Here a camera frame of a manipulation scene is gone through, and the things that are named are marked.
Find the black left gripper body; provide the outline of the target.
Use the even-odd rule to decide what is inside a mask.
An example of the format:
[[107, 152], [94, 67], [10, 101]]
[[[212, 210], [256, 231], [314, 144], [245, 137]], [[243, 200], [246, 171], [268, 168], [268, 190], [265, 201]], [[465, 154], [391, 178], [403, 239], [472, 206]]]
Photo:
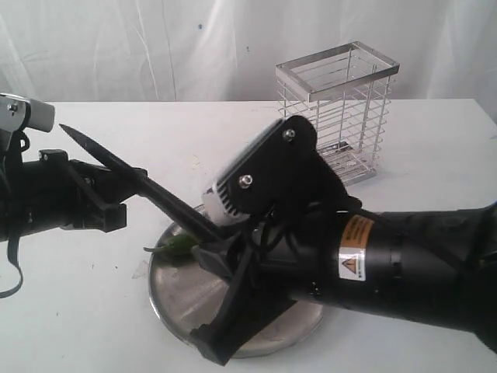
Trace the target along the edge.
[[[69, 229], [75, 212], [75, 185], [68, 175], [68, 154], [59, 149], [41, 152], [46, 159], [22, 162], [6, 158], [1, 171], [1, 240], [9, 236], [12, 223], [20, 219], [22, 234], [32, 235], [54, 228]], [[110, 200], [122, 204], [137, 193], [134, 186], [112, 171]]]

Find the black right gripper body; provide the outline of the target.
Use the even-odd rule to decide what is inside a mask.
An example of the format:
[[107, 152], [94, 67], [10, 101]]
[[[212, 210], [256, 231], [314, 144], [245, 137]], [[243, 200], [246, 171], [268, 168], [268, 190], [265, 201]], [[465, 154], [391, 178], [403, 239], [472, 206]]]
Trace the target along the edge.
[[237, 312], [286, 309], [297, 301], [349, 308], [339, 248], [349, 202], [275, 205], [250, 218], [235, 248], [241, 257], [228, 299]]

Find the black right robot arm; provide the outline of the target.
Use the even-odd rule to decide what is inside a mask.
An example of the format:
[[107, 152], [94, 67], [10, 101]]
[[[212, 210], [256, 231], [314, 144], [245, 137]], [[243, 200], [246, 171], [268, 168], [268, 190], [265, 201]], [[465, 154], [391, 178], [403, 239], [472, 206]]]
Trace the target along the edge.
[[196, 248], [228, 283], [213, 319], [190, 332], [226, 364], [298, 302], [474, 334], [496, 348], [496, 206], [456, 211], [327, 212], [251, 220]]

